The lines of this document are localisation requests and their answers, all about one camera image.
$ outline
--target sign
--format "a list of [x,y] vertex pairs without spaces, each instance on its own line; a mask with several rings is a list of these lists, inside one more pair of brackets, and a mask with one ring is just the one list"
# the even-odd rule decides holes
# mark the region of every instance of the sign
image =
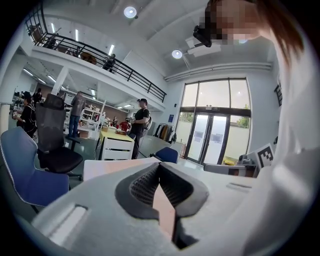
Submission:
[[169,116],[169,123],[172,123],[173,121],[174,121],[174,114],[171,114],[170,116]]

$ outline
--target black metal railing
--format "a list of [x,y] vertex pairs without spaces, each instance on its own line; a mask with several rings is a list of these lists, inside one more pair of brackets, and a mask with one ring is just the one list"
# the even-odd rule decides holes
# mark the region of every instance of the black metal railing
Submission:
[[281,87],[277,85],[277,87],[274,89],[274,92],[276,93],[276,96],[278,98],[279,107],[282,105],[282,92]]
[[57,32],[48,32],[42,4],[35,7],[32,12],[29,13],[25,20],[25,25],[28,35],[35,46],[65,53],[101,67],[110,73],[125,78],[128,82],[135,83],[148,94],[152,94],[164,102],[167,94],[128,65],[117,60],[116,58],[112,59],[105,52],[88,44],[76,41],[72,38],[61,36]]

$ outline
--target ceiling light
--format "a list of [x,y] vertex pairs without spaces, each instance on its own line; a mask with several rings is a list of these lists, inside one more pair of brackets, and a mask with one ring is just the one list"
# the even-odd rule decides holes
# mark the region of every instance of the ceiling light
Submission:
[[46,82],[45,82],[45,81],[43,81],[43,80],[41,80],[40,78],[38,78],[38,80],[39,80],[40,82],[42,82],[42,83],[46,84]]
[[48,75],[48,78],[50,78],[52,81],[56,82],[56,80],[54,80],[51,75]]
[[172,57],[175,59],[181,59],[182,58],[182,52],[180,50],[174,50],[172,52]]
[[112,52],[114,51],[115,46],[113,44],[111,44],[111,47],[109,49],[109,56],[112,54]]
[[79,31],[78,31],[78,29],[75,30],[75,40],[79,41]]
[[244,44],[244,43],[246,43],[248,40],[247,39],[240,39],[239,40],[239,44]]
[[55,25],[53,23],[51,23],[51,28],[52,28],[52,33],[56,33]]
[[124,9],[124,16],[126,16],[129,19],[132,19],[134,17],[136,17],[137,15],[137,10],[132,7],[132,6],[128,6],[127,8]]
[[26,70],[25,68],[23,69],[26,73],[28,73],[30,76],[34,76],[33,74],[31,74],[28,70]]

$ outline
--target white desk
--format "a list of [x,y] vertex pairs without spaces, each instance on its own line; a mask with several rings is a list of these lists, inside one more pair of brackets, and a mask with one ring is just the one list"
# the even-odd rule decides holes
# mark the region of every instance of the white desk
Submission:
[[[101,175],[119,172],[130,167],[159,162],[155,157],[121,161],[86,160],[84,161],[83,180],[88,181]],[[175,223],[175,209],[161,186],[158,186],[155,191],[153,208],[159,212],[161,230],[171,238]]]

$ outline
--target yellow desk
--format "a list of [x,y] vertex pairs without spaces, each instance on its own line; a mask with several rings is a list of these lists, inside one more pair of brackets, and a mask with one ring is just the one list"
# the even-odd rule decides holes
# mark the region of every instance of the yellow desk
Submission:
[[109,129],[108,131],[100,131],[99,139],[98,139],[98,141],[96,143],[96,147],[95,147],[95,149],[97,150],[98,145],[99,145],[99,141],[102,140],[102,145],[101,145],[101,149],[100,149],[98,160],[102,159],[103,151],[105,150],[105,140],[106,139],[107,140],[130,142],[130,143],[134,143],[135,142],[128,135],[117,134],[116,130],[113,130],[113,129]]

